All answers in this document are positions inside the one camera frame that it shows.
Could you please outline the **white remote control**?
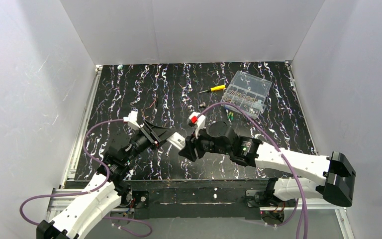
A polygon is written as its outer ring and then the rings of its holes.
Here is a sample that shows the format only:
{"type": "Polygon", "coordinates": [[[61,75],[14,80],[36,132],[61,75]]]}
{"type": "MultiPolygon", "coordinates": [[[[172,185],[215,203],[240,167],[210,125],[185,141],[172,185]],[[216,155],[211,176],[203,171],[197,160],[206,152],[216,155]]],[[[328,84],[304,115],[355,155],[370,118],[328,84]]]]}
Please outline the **white remote control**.
{"type": "Polygon", "coordinates": [[[186,146],[185,138],[177,132],[175,132],[170,137],[168,137],[167,142],[169,142],[172,146],[174,146],[178,150],[182,150],[186,146]]]}

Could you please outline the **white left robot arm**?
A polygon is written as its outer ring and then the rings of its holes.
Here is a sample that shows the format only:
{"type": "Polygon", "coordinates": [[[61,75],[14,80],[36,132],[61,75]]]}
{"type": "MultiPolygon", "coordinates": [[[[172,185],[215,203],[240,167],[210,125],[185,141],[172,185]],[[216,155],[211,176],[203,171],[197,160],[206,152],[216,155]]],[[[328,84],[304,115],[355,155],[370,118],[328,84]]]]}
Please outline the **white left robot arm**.
{"type": "Polygon", "coordinates": [[[43,220],[36,228],[38,239],[83,239],[109,212],[125,203],[132,205],[132,190],[124,179],[133,160],[148,148],[159,148],[169,142],[183,149],[185,139],[171,128],[145,121],[129,122],[136,134],[129,137],[120,131],[108,144],[103,165],[98,168],[80,194],[51,221],[43,220]]]}

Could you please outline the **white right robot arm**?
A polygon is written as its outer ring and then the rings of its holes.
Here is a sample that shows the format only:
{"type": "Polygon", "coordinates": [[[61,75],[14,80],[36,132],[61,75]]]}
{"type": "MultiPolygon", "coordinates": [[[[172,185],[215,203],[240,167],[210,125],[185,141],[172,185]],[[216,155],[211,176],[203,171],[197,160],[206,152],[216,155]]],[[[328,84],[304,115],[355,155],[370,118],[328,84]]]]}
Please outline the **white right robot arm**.
{"type": "Polygon", "coordinates": [[[331,156],[324,156],[276,149],[259,139],[237,135],[223,121],[213,123],[208,129],[197,128],[184,143],[179,155],[190,161],[206,153],[217,153],[229,156],[241,166],[270,168],[298,177],[269,180],[260,200],[284,202],[322,198],[339,207],[353,204],[356,171],[343,153],[334,151],[331,156]]]}

